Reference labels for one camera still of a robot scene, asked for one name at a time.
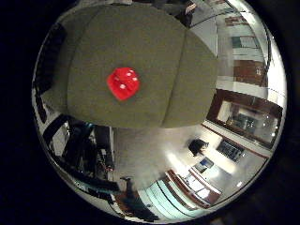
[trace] red die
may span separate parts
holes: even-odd
[[[119,100],[132,97],[140,87],[136,72],[130,67],[119,67],[108,77],[107,84]]]

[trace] fisheye lens view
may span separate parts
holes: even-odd
[[[70,189],[153,224],[251,187],[287,96],[276,39],[244,0],[77,1],[44,38],[31,90],[40,145]]]

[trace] window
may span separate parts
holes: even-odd
[[[260,47],[255,37],[232,37],[232,47],[258,49]]]
[[[200,190],[200,191],[197,192],[197,195],[200,198],[205,199],[209,195],[209,192],[210,192],[209,189],[203,188],[202,190]]]
[[[207,119],[248,140],[271,148],[282,108],[259,97],[217,90]]]
[[[220,143],[217,150],[232,161],[237,161],[244,152],[243,148],[225,140]]]
[[[195,191],[198,191],[198,190],[201,190],[202,188],[204,188],[204,186],[198,180],[194,180],[193,182],[190,182],[189,186]]]

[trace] green cushion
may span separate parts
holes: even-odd
[[[164,11],[135,4],[83,9],[61,24],[67,38],[52,89],[42,97],[77,119],[118,128],[201,123],[212,100],[217,60]],[[139,74],[139,92],[118,101],[106,79],[115,68]]]

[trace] wooden panel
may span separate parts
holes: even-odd
[[[269,115],[274,116],[277,119],[277,126],[279,127],[281,116],[282,116],[282,108],[277,104],[270,102],[266,99],[262,99],[259,97],[253,97],[250,95],[240,94],[236,92],[226,91],[217,89],[217,93],[214,95],[213,102],[211,108],[207,114],[207,119],[228,129],[232,132],[239,134],[243,137],[246,137],[250,140],[257,140],[263,146],[271,148],[275,139],[271,142],[266,142],[265,140],[261,139],[260,137],[254,136],[248,132],[245,132],[243,129],[238,127],[232,127],[222,121],[217,120],[218,113],[221,108],[221,104],[223,101],[233,102],[235,104],[239,104],[243,106],[243,108],[247,108],[250,111],[256,111],[260,113],[266,113]]]
[[[234,60],[233,76],[238,82],[266,86],[264,63],[252,60]]]
[[[225,23],[227,26],[248,25],[248,22],[242,16],[225,18]]]

